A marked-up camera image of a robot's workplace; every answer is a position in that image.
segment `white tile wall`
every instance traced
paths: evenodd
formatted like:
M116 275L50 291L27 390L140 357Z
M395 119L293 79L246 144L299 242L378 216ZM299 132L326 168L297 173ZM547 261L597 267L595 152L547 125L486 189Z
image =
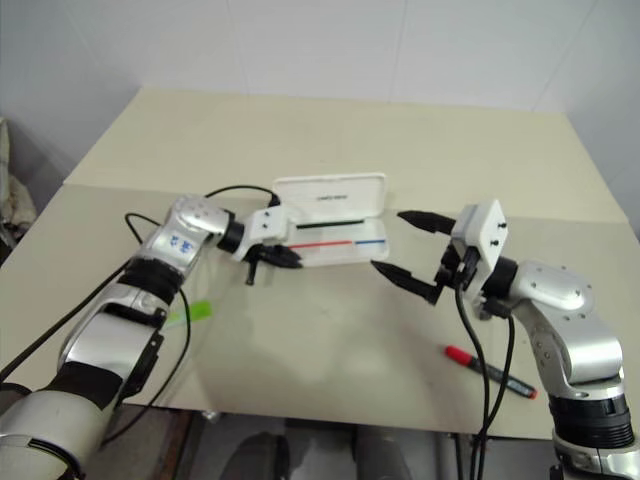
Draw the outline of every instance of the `white tile wall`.
M0 13L0 115L37 188L155 85L567 111L637 218L620 176L640 156L638 0L0 0Z
M225 0L67 0L104 70L135 85L245 91Z
M393 99L531 109L595 0L408 0Z
M403 0L232 0L251 93L387 100Z
M565 110L640 237L640 2L599 1L538 110Z

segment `table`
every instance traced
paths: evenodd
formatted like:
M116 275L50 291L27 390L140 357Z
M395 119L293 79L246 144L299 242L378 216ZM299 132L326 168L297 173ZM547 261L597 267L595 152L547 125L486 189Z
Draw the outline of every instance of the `table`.
M217 117L221 113L212 113L220 104L231 126ZM236 108L242 114L234 116ZM271 125L265 120L269 110L274 112ZM314 120L316 111L326 123ZM349 125L360 125L362 135L351 136L344 131L352 131L351 127L337 128L329 121L347 118L349 112L355 119ZM241 117L246 128L238 120ZM391 121L400 117L405 126L394 130ZM448 125L442 128L442 135L419 140L416 131L421 121L437 124L438 118ZM173 135L158 135L165 122L167 134L169 124L176 127ZM215 154L217 158L227 159L225 168L210 165L196 154L198 149L205 151L202 132L211 131L216 122L235 138L221 133L209 137L226 138L222 145L209 143L215 152L222 152ZM375 125L374 134L364 135ZM287 128L292 129L291 143L285 141ZM405 130L414 135L410 146L398 139ZM522 141L495 138L500 131L509 138L518 134ZM374 147L383 148L385 135L385 151L398 145L405 145L406 150L383 168L383 155ZM317 147L310 148L316 163L303 163L304 157L298 157L305 138ZM235 144L241 140L242 146ZM358 154L359 142L367 155ZM538 142L545 145L535 147ZM469 160L474 145L483 143L486 150L477 151L471 167L475 175L461 175L460 165ZM520 149L519 143L526 148ZM248 145L253 145L254 155L242 162L241 156L251 150ZM538 149L535 154L531 153L534 148ZM325 153L333 149L347 163L338 165L335 156L320 154L323 149ZM182 163L171 162L180 151ZM434 169L430 155L436 151L442 155L433 161ZM403 160L405 154L412 159L413 175L406 172L410 163ZM526 177L515 175L518 169L512 163L517 162L508 161L518 156L539 158L525 168ZM271 167L258 162L264 158ZM367 158L375 159L371 168L367 168ZM424 165L417 163L418 158ZM248 159L256 162L255 168L246 168ZM455 165L457 188L432 178L441 168L442 178L453 181ZM424 170L428 188L419 188L414 180L416 169ZM576 169L580 175L569 175ZM203 192L243 181L269 184L279 175L367 170L389 175L390 201L384 221L390 261L427 280L435 273L447 239L413 229L395 217L395 211L431 209L433 202L441 207L436 210L455 215L461 201L449 190L459 192L464 201L479 201L499 191L510 222L506 255L569 265L590 279L601 317L621 339L628 400L632 412L640 412L640 382L636 380L640 352L635 346L638 327L634 321L640 298L630 288L640 280L638 243L564 117L549 114L143 90L74 171L0 270L0 305L5 318L0 326L0 361L6 363L134 252L135 241L122 220L126 211L161 219L183 191ZM211 176L203 171L210 171ZM542 181L545 171L550 180L544 188L530 181ZM507 181L507 173L514 174L513 179ZM567 178L559 182L562 175ZM253 194L221 197L224 207L238 213L249 212L262 201ZM211 250L187 281L190 302L209 300L214 314L193 325L189 361L159 404L439 431L473 432L480 427L480 377L442 355L442 346L450 343L471 348L451 293L444 294L436 308L430 307L366 264L302 271L264 267L258 270L256 285L247 287L243 284L246 268ZM177 302L173 307L180 309ZM474 326L488 360L501 365L504 322L476 321ZM63 337L46 344L13 380L32 388L44 385L55 371ZM168 328L165 337L158 366L145 390L130 400L133 403L144 403L155 393L178 355L184 330ZM541 388L520 326L516 340L514 375ZM502 408L492 427L494 434L550 437L552 422L544 395L531 401L507 394Z

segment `power cord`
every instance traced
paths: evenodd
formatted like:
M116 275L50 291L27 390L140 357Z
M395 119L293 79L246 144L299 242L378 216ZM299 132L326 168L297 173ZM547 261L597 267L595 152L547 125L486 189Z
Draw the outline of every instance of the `power cord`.
M280 205L280 197L278 197L278 195L275 192L273 192L272 190L269 190L268 188L259 187L257 185L231 185L228 187L219 188L217 190L209 192L205 195L205 197L211 198L214 195L218 195L223 192L228 192L229 190L257 190L259 192L268 193L269 195L271 195L271 200L269 201L268 206L275 207L277 205Z
M458 480L464 480L464 465L462 464L462 445L460 444L460 434L453 434L453 444L456 449L456 472L458 473Z
M120 272L124 270L124 267L127 266L127 262L120 265L111 275L105 278L100 285L98 285L87 297L82 300L78 305L76 305L69 313L67 313L64 317L58 320L53 324L46 332L40 335L31 345L25 348L22 352L20 352L11 362L7 364L0 371L0 383L4 383L7 377L11 375L16 368L18 368L27 358L29 358L33 352L35 352L38 348L42 346L47 340L49 340L58 330L64 327L69 320L75 317L80 311L86 307L91 300L93 300L98 293L102 291L104 287L106 287L111 281L116 278Z
M478 336L476 335L475 330L471 326L471 322L469 321L469 316L467 315L467 311L462 301L462 284L461 283L458 284L458 286L455 289L455 301L456 301L456 308L458 309L458 314L460 315L460 320L462 320L462 324L464 325L464 328L467 331L469 338L471 339L471 343L473 343L473 347L475 348L476 355L478 357L478 362L480 363L480 372L482 374L482 383L484 387L484 400L483 400L483 406L482 406L482 428L480 429L480 432L483 432L484 427L485 425L487 425L489 420L489 397L490 397L489 373L487 372L487 362L485 361L485 358L484 358L484 351L482 350L482 344L480 343L480 340L478 340ZM480 441L481 441L482 450L484 450L485 441L483 441L483 437L480 437ZM475 474L476 474L476 455L475 453L472 453L469 480L474 480L476 478Z
M129 230L131 230L131 233L133 234L134 237L136 237L136 240L140 244L142 243L142 237L140 236L136 228L131 223L131 218L140 218L156 226L160 225L160 223L158 223L157 221L136 212L128 212L127 214L125 214L124 218L125 218L125 222L127 223L127 226L129 227ZM169 375L167 376L166 380L160 386L160 388L158 389L156 394L153 396L153 398L149 400L149 402L142 408L142 410L140 410L136 415L134 415L134 417L131 420L129 420L129 422L124 427L120 428L116 432L106 437L100 444L101 447L104 447L109 443L113 442L114 440L117 440L120 436L122 436L124 433L129 431L129 429L131 429L136 423L138 423L138 421L140 421L140 419L151 409L155 401L158 400L160 395L164 393L166 388L169 386L169 384L173 380L173 377L178 371L178 368L180 368L180 365L182 365L182 361L184 360L184 357L186 356L187 351L189 350L189 345L191 343L191 312L189 309L189 301L187 300L187 296L185 295L184 291L182 289L179 289L178 293L182 298L182 303L184 303L185 319L187 324L187 334L185 337L184 346L182 347L182 351L180 352L180 356L178 357L178 360L176 361L173 368L169 372Z
M511 361L513 359L513 350L515 347L515 321L512 315L508 315L507 322L509 326L509 339L507 342L507 353L504 362L504 369L502 378L500 379L500 387L498 389L498 394L496 396L496 400L491 408L491 413L487 415L488 405L489 405L489 389L488 389L488 380L489 376L487 374L487 364L484 358L484 352L482 350L482 346L478 337L473 330L469 322L469 317L467 315L466 309L464 307L464 303L462 302L462 286L458 286L455 290L455 300L456 307L458 309L458 313L460 314L460 318L462 323L464 324L469 337L471 338L471 342L473 343L476 349L476 355L478 356L478 362L480 363L480 369L482 372L482 379L484 383L484 404L483 404L483 419L482 419L482 428L476 435L473 440L473 447L471 451L471 468L469 473L470 480L482 480L482 476L484 473L484 461L486 454L486 445L487 445L487 432L491 427L491 424L496 418L498 411L500 410L500 406L502 405L502 400L504 398L504 393L507 388L507 383L509 381L509 371L511 370ZM478 457L478 450L480 450L479 460L478 460L478 470L476 472L476 458Z

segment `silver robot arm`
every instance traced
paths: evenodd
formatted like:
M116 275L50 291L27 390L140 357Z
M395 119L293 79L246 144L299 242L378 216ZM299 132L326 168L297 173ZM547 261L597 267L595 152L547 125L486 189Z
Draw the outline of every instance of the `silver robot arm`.
M547 394L561 468L640 479L640 444L624 395L622 349L594 309L591 285L566 269L518 265L506 301L524 325Z
M241 261L263 241L285 238L287 228L281 206L240 223L206 198L180 197L73 329L51 383L0 417L0 478L82 478L114 409L149 377L169 305L202 247L217 245Z
M480 318L513 314L525 327L549 396L560 465L551 478L640 479L640 444L624 396L622 349L594 309L591 285L565 268L501 257L507 222L494 200L465 207L458 219L429 212L399 216L451 236L431 285L373 262L385 277L436 304L444 287L461 288Z

